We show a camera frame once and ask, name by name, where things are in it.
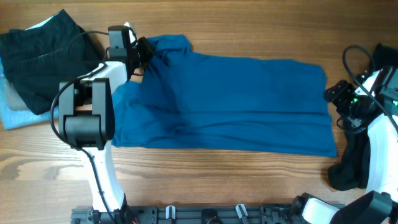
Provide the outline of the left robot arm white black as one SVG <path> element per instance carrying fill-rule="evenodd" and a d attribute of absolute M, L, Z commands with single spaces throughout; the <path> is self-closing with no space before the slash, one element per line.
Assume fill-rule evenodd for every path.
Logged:
<path fill-rule="evenodd" d="M 101 216 L 126 207 L 111 153 L 116 130 L 112 96 L 154 55 L 154 46 L 145 37 L 134 41 L 112 37 L 110 41 L 109 59 L 84 75 L 62 81 L 51 105 L 58 109 L 58 125 L 52 129 L 61 141 L 77 150 L 88 169 L 92 208 Z"/>

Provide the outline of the folded light blue jeans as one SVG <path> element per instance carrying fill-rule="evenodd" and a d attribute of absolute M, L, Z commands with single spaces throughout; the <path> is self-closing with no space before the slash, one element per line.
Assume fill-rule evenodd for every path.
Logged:
<path fill-rule="evenodd" d="M 6 101 L 4 84 L 11 82 L 29 108 L 25 111 L 11 110 Z M 53 86 L 47 87 L 35 75 L 18 63 L 1 60 L 1 121 L 6 130 L 16 129 L 49 119 L 49 110 L 57 94 Z"/>

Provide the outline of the folded grey garment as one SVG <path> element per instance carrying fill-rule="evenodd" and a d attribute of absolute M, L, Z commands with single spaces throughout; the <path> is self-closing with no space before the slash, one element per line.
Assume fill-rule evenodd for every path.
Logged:
<path fill-rule="evenodd" d="M 22 98 L 18 95 L 13 84 L 6 80 L 4 84 L 4 91 L 8 107 L 13 111 L 25 111 L 29 108 L 24 103 Z"/>

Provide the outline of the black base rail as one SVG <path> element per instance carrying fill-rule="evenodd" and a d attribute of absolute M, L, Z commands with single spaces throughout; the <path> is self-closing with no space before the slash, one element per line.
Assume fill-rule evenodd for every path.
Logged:
<path fill-rule="evenodd" d="M 264 204 L 245 206 L 245 211 L 238 211 L 237 206 L 226 207 L 154 207 L 131 206 L 111 213 L 99 212 L 93 208 L 73 209 L 71 223 L 137 223 L 137 224 L 279 224 L 307 223 L 296 213 L 290 212 L 289 204 Z"/>

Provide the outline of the folded black pants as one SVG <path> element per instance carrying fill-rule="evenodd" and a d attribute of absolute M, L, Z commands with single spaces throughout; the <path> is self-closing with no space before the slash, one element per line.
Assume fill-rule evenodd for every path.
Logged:
<path fill-rule="evenodd" d="M 61 81 L 87 74 L 101 59 L 91 37 L 65 10 L 40 27 L 1 34 L 5 77 L 36 115 L 49 111 Z"/>

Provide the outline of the blue polo shirt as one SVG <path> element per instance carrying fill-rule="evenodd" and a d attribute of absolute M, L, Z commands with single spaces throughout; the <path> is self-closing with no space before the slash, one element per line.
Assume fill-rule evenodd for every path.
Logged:
<path fill-rule="evenodd" d="M 149 42 L 141 82 L 113 93 L 114 146 L 337 155 L 320 66 L 199 54 L 184 35 Z"/>

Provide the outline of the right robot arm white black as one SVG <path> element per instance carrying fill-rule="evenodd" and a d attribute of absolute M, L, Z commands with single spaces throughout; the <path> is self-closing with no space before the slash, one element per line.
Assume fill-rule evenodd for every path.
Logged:
<path fill-rule="evenodd" d="M 369 139 L 366 193 L 337 208 L 309 194 L 295 197 L 289 223 L 397 223 L 397 68 L 385 67 L 362 77 L 357 88 L 342 80 L 324 99 L 347 115 Z"/>

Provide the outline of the black garment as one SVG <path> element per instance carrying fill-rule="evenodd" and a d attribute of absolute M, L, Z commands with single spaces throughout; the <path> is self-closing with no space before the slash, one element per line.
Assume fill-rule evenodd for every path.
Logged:
<path fill-rule="evenodd" d="M 370 143 L 364 131 L 344 131 L 347 146 L 339 164 L 328 168 L 328 180 L 332 188 L 340 191 L 365 189 L 369 179 Z"/>

